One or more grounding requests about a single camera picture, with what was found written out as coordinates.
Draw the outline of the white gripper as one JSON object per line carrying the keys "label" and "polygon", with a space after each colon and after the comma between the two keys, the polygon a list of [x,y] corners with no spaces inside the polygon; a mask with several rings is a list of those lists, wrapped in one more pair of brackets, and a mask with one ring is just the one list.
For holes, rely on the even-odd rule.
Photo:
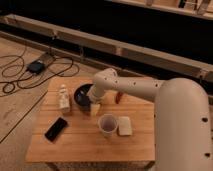
{"label": "white gripper", "polygon": [[96,116],[100,110],[101,105],[99,104],[105,95],[105,91],[98,88],[96,85],[92,85],[89,89],[87,96],[89,100],[93,103],[90,105],[90,115]]}

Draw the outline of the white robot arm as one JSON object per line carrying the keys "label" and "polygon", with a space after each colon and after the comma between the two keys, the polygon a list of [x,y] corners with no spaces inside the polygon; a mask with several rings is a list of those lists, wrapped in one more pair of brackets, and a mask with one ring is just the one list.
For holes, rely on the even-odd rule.
{"label": "white robot arm", "polygon": [[155,171],[213,171],[208,95],[191,79],[122,77],[108,68],[92,77],[93,103],[115,90],[154,104]]}

